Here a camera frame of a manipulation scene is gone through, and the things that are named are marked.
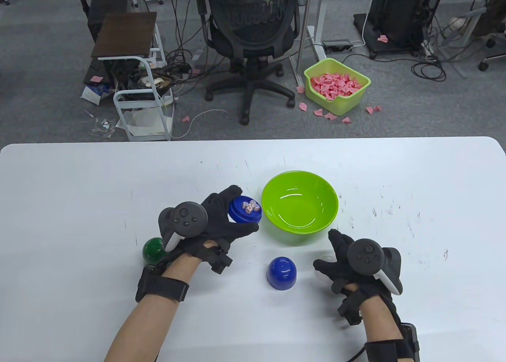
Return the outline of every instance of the blue cup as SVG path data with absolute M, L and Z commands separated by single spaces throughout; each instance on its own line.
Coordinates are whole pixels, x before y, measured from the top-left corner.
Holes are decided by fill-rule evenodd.
M 230 203 L 230 207 L 228 210 L 230 218 L 239 224 L 245 224 L 250 222 L 259 223 L 260 220 L 262 219 L 262 207 L 260 207 L 259 211 L 257 212 L 253 211 L 250 214 L 246 213 L 246 210 L 242 208 L 242 203 L 244 202 L 249 203 L 251 202 L 251 200 L 253 199 L 248 196 L 239 196 L 235 200 L 233 200 Z
M 278 291 L 286 291 L 293 287 L 297 280 L 297 268 L 287 257 L 272 260 L 267 269 L 267 281 Z

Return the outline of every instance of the vr controller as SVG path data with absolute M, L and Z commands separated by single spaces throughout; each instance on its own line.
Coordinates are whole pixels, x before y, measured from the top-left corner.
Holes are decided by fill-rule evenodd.
M 165 252 L 174 250 L 181 239 L 196 237 L 208 225 L 208 213 L 199 203 L 186 201 L 165 208 L 159 215 L 160 235 Z
M 396 248 L 382 248 L 372 239 L 358 239 L 347 251 L 351 268 L 360 275 L 372 276 L 381 280 L 394 295 L 402 293 L 401 254 Z

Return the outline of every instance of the black glove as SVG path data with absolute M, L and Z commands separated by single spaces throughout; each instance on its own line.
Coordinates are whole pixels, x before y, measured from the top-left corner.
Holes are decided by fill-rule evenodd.
M 237 185 L 231 185 L 220 193 L 210 194 L 202 203 L 208 213 L 206 228 L 197 237 L 182 239 L 176 250 L 182 250 L 208 262 L 214 272 L 221 274 L 224 268 L 232 263 L 232 259 L 227 256 L 230 243 L 258 231 L 259 228 L 254 222 L 239 224 L 229 221 L 229 205 L 241 194 L 242 189 Z M 204 247 L 206 241 L 215 241 L 218 246 L 206 248 Z
M 392 293 L 383 285 L 380 280 L 374 277 L 360 275 L 350 265 L 347 260 L 347 251 L 353 239 L 338 230 L 329 231 L 329 241 L 336 252 L 337 262 L 325 262 L 317 259 L 313 266 L 317 271 L 327 275 L 332 280 L 332 291 L 335 294 L 342 293 L 346 295 L 343 304 L 338 309 L 339 314 L 345 317 L 350 325 L 356 325 L 361 322 L 358 313 L 359 306 L 367 299 L 373 296 L 380 296 L 387 304 L 397 325 L 400 325 L 400 319 L 397 316 L 397 310 L 392 301 Z M 350 291 L 345 287 L 347 284 L 358 285 L 358 290 Z

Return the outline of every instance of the yellow-green plastic basket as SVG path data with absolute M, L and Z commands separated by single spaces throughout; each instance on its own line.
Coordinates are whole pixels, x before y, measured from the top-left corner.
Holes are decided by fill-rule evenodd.
M 325 98 L 325 96 L 322 96 L 311 86 L 311 78 L 320 77 L 325 73 L 348 74 L 350 78 L 356 78 L 362 87 L 358 92 L 352 94 L 351 96 L 337 96 L 334 101 L 329 101 Z M 371 85 L 371 80 L 368 77 L 334 59 L 325 59 L 316 63 L 304 71 L 304 76 L 306 77 L 306 97 L 336 116 L 341 116 L 356 107 L 360 101 L 362 101 L 365 89 Z

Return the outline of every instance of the green bowl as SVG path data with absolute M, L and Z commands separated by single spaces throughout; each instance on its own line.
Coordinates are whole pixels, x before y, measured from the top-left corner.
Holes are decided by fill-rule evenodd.
M 288 171 L 267 183 L 262 208 L 278 228 L 292 234 L 313 234 L 334 221 L 339 201 L 334 188 L 317 174 Z

